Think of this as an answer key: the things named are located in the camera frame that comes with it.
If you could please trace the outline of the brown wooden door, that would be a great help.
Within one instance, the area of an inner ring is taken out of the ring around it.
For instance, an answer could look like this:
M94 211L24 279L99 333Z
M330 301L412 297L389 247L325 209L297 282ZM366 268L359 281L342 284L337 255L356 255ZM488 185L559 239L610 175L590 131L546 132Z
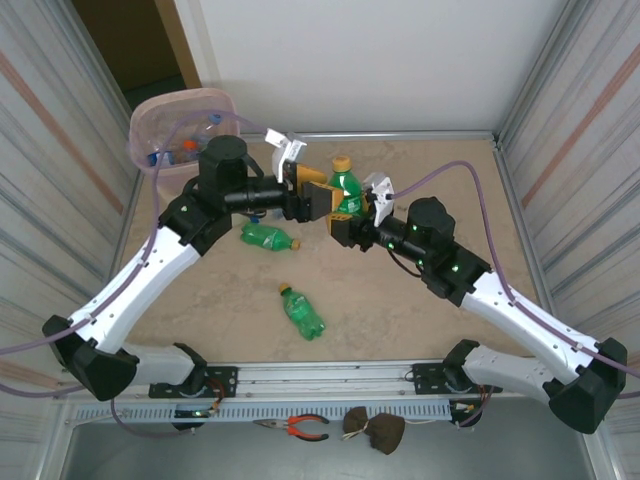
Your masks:
M177 65L187 88L201 88L196 65L179 18L175 0L154 0Z

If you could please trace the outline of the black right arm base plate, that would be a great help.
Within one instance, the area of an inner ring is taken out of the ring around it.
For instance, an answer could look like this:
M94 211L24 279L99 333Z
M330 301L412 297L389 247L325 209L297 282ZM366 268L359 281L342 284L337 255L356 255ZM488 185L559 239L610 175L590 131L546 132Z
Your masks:
M404 375L416 395L450 394L452 392L441 362L415 363Z

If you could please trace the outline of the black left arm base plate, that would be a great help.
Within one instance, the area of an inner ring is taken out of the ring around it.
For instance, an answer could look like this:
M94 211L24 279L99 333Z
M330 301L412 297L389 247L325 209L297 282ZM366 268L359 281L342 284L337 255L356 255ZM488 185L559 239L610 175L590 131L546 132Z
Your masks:
M207 366L199 389L191 393L184 385L151 384L148 396L152 399L217 399L234 398L238 387L239 368L236 366Z

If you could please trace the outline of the green soda bottle yellow cap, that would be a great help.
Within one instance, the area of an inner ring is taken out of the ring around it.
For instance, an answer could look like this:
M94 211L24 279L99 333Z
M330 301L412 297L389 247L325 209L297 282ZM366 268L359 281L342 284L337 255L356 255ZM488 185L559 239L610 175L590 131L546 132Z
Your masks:
M240 239L248 245L274 252L284 250L297 251L301 246L299 239L290 237L282 229L259 223L245 224L242 227Z
M326 326L309 299L289 284L279 286L283 310L299 334L308 341L320 337Z
M333 174L329 185L343 192L343 200L336 208L337 212L351 215L362 215L362 187L352 172L351 159L348 156L337 156L332 161Z

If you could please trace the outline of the brown cloth bundle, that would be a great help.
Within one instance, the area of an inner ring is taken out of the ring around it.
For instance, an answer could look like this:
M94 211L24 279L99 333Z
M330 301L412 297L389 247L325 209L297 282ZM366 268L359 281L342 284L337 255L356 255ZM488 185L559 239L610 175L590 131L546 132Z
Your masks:
M373 449L390 455L396 451L404 436L406 422L403 417L389 413L370 417L364 406L358 406L346 413L342 428L344 440L365 434Z

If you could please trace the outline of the orange handled pliers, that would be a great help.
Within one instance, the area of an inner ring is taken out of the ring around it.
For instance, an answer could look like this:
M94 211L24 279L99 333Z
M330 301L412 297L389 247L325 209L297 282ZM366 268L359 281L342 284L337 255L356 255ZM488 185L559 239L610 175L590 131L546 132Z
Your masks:
M297 425L306 421L318 422L324 425L328 425L330 423L327 418L313 413L307 413L298 416L289 416L287 419L260 419L254 420L253 423L269 429L283 430L289 436L306 442L316 443L329 439L329 435L326 433L309 434L301 431L297 427Z

